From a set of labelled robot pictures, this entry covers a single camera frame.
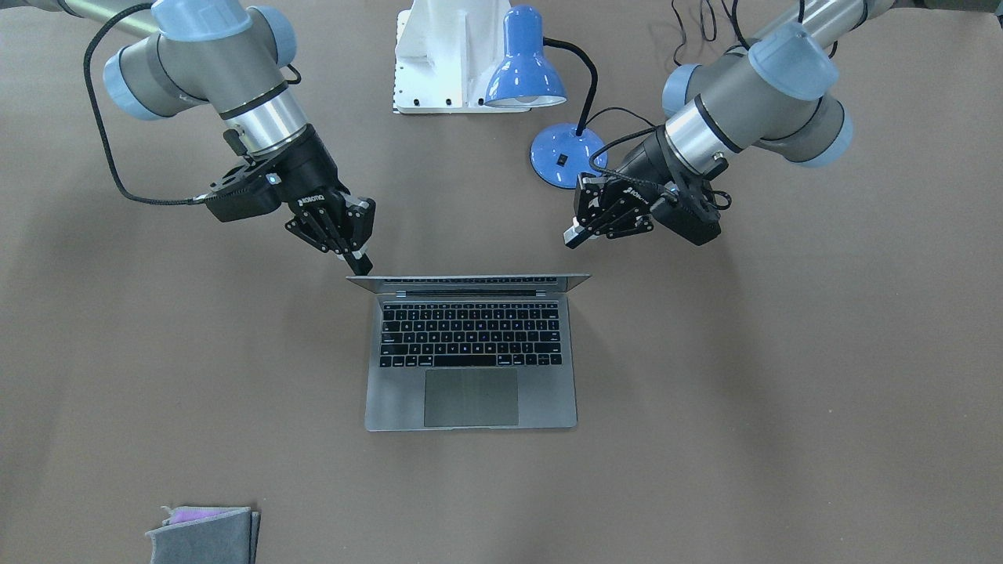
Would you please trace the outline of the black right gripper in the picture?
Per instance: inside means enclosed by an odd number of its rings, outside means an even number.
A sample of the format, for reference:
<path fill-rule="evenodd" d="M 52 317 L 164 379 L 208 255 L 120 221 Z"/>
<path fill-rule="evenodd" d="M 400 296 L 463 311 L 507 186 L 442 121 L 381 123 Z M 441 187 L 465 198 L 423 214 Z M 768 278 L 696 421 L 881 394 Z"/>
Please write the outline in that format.
<path fill-rule="evenodd" d="M 376 202 L 370 197 L 347 195 L 346 186 L 338 179 L 335 161 L 330 156 L 314 126 L 271 154 L 271 172 L 281 182 L 272 188 L 272 210 L 282 203 L 322 204 L 328 208 L 305 208 L 286 222 L 291 234 L 315 249 L 334 252 L 355 275 L 367 275 L 373 263 L 366 254 L 372 235 Z"/>

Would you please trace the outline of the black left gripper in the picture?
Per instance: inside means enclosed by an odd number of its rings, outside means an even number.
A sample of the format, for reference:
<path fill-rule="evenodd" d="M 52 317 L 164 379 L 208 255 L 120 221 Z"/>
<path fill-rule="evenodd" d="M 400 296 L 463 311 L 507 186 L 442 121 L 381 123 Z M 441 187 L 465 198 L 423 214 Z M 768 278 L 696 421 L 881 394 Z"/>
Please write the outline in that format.
<path fill-rule="evenodd" d="M 652 215 L 689 212 L 690 171 L 664 129 L 654 129 L 608 175 L 577 176 L 572 227 L 563 243 L 574 249 L 598 236 L 645 234 L 654 229 Z"/>

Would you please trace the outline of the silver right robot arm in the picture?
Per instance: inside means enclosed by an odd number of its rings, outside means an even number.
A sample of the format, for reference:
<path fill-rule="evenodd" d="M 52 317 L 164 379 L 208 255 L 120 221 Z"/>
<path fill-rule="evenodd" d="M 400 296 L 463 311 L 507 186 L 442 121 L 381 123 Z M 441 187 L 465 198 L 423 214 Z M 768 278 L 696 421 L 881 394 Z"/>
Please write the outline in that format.
<path fill-rule="evenodd" d="M 351 195 L 308 121 L 283 69 L 296 57 L 289 20 L 269 6 L 237 1 L 33 1 L 32 7 L 100 22 L 85 50 L 87 96 L 96 100 L 91 58 L 118 23 L 137 43 L 103 68 L 110 98 L 144 121 L 187 108 L 214 110 L 241 164 L 187 206 L 205 206 L 221 222 L 270 214 L 286 204 L 286 229 L 321 252 L 333 252 L 356 275 L 372 263 L 366 245 L 376 204 Z"/>

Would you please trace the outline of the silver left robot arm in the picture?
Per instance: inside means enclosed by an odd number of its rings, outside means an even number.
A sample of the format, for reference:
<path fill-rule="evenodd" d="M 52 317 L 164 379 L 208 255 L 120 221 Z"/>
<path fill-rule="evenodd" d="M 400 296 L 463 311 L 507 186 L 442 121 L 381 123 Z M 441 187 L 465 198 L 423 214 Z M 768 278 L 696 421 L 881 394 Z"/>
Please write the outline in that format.
<path fill-rule="evenodd" d="M 731 202 L 712 181 L 742 150 L 758 146 L 803 167 L 832 163 L 848 149 L 853 122 L 830 94 L 839 74 L 827 48 L 891 6 L 809 1 L 712 64 L 677 68 L 663 90 L 665 124 L 638 131 L 639 145 L 616 167 L 591 158 L 590 172 L 579 175 L 563 242 L 576 248 L 659 222 L 704 245 L 720 234 L 720 212 Z"/>

